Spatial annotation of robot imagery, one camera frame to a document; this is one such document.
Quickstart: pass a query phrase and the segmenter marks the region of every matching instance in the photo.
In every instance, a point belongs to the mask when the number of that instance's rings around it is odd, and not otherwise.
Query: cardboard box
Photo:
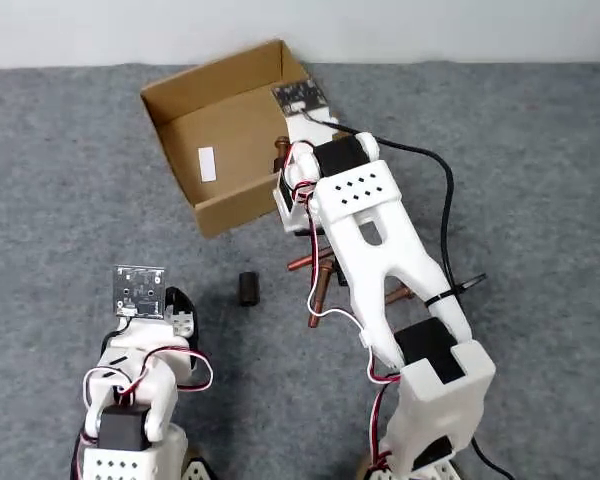
[[[276,40],[142,90],[205,237],[275,209],[274,141],[287,135],[287,124],[271,88],[308,78],[285,43]],[[199,149],[205,147],[213,148],[214,181],[202,181]]]

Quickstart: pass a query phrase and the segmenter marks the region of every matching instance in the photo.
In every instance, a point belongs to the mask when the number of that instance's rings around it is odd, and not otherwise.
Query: white wire
[[[204,392],[205,390],[207,390],[209,387],[211,387],[211,384],[213,383],[213,368],[211,367],[211,363],[209,362],[209,359],[199,353],[196,352],[194,350],[189,350],[185,347],[166,347],[164,348],[164,350],[159,350],[157,352],[149,352],[150,356],[151,355],[155,355],[157,353],[161,353],[161,352],[178,352],[178,353],[184,353],[185,355],[189,355],[190,357],[195,357],[198,358],[200,360],[202,360],[205,365],[207,366],[207,369],[209,370],[209,380],[208,382],[203,385],[200,388],[191,388],[189,389],[187,385],[179,385],[178,388],[181,391],[184,392]],[[145,365],[145,368],[142,370],[142,373],[140,374],[140,376],[138,378],[136,378],[126,389],[124,389],[122,392],[120,392],[120,395],[126,395],[130,390],[135,390],[135,388],[140,384],[140,382],[147,376],[147,373],[149,372],[149,370],[151,369],[151,367],[149,365]]]
[[[205,390],[209,389],[211,387],[211,384],[213,383],[213,368],[211,367],[211,363],[209,362],[209,359],[206,357],[206,355],[201,355],[198,352],[194,352],[194,351],[189,351],[189,352],[182,352],[182,353],[188,353],[190,356],[192,357],[196,357],[197,359],[202,360],[205,365],[207,366],[207,369],[209,370],[209,382],[204,385],[203,387],[200,387],[200,389],[195,389],[195,390],[187,390],[186,389],[186,385],[182,385],[183,387],[185,387],[184,391],[186,392],[204,392]]]
[[[91,376],[96,372],[111,372],[116,375],[122,375],[125,378],[125,380],[129,383],[129,385],[133,383],[129,375],[124,373],[119,368],[107,367],[106,365],[99,365],[97,367],[93,367],[91,370],[85,373],[84,378],[82,379],[82,401],[84,402],[84,405],[85,407],[87,407],[87,409],[91,407],[91,402],[89,401],[89,397],[87,395],[89,392],[89,380],[91,379]]]
[[[369,416],[369,450],[371,451],[371,461],[375,462],[377,455],[379,452],[376,453],[376,455],[374,455],[374,452],[376,450],[376,445],[373,441],[373,435],[372,435],[372,429],[373,429],[373,412],[376,411],[376,405],[378,404],[378,399],[380,398],[380,392],[382,390],[378,391],[378,393],[376,394],[376,398],[373,400],[373,405],[371,406],[371,415]]]
[[[307,209],[307,215],[311,216],[311,212]],[[311,222],[312,224],[312,229],[311,229],[311,242],[312,242],[312,251],[314,252],[313,255],[313,271],[316,272],[316,276],[313,280],[313,285],[311,285],[311,290],[309,291],[309,296],[307,297],[307,309],[309,310],[309,312],[312,315],[315,315],[316,317],[322,318],[326,315],[329,315],[331,313],[339,313],[340,315],[344,315],[345,317],[347,317],[349,320],[351,320],[356,327],[358,327],[358,329],[360,330],[360,333],[364,333],[364,327],[362,326],[362,324],[360,323],[360,321],[354,317],[353,315],[351,315],[349,312],[347,312],[346,310],[342,309],[342,308],[330,308],[329,310],[326,310],[324,312],[318,313],[315,310],[313,310],[313,307],[311,306],[311,300],[313,299],[313,295],[316,292],[316,288],[318,287],[318,268],[320,267],[318,264],[318,233],[316,231],[316,224],[315,222]],[[387,383],[391,383],[393,380],[376,380],[375,378],[372,377],[371,372],[373,370],[373,349],[371,348],[371,345],[369,345],[367,347],[367,350],[369,351],[369,362],[367,363],[367,378],[369,379],[369,381],[371,383],[375,383],[376,385],[386,385]]]

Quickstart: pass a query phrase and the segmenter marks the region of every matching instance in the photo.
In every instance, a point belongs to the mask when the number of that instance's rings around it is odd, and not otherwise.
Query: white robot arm
[[[471,441],[495,366],[422,245],[373,136],[292,147],[274,191],[285,229],[322,227],[349,285],[363,345],[399,372],[399,404],[380,442],[393,478],[431,477]],[[379,245],[360,230],[369,222]],[[421,298],[432,318],[392,332],[384,311],[388,275]]]
[[[213,370],[197,350],[193,304],[178,289],[164,288],[164,273],[115,267],[120,325],[105,337],[98,365],[84,377],[87,413],[78,447],[85,448],[83,460],[82,448],[76,448],[72,479],[214,478],[204,460],[187,457],[187,437],[171,423],[178,390],[206,390]],[[209,370],[208,380],[187,385],[200,362]]]

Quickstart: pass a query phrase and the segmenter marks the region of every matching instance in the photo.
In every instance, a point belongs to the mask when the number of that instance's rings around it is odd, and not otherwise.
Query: box flap
[[[145,87],[141,95],[153,123],[163,125],[227,97],[279,81],[283,48],[286,46],[281,40],[274,40]],[[296,75],[291,63],[289,75]]]

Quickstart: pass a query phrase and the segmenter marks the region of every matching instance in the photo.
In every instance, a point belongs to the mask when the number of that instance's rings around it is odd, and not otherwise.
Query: copper tube
[[[413,298],[416,294],[413,293],[409,287],[407,287],[404,283],[400,284],[400,287],[396,288],[393,292],[389,292],[384,296],[384,304],[390,305],[393,302],[397,302],[402,298]]]
[[[318,260],[322,260],[329,255],[333,255],[333,248],[331,247],[324,247],[318,250]],[[294,270],[306,267],[307,265],[311,265],[311,255],[296,258],[294,261],[287,263],[287,270],[293,272]]]
[[[273,143],[278,149],[278,157],[286,157],[289,151],[289,137],[278,137]]]
[[[287,158],[290,147],[289,137],[278,137],[273,144],[278,149],[278,156],[273,161],[273,173],[276,173],[282,168],[284,161]]]
[[[313,310],[316,313],[322,313],[322,307],[324,306],[324,299],[327,296],[327,289],[329,288],[329,280],[331,280],[333,267],[333,260],[325,260],[318,268],[318,284],[316,285],[316,291],[313,296]],[[309,328],[316,328],[319,323],[320,317],[317,317],[312,313],[309,316]]]

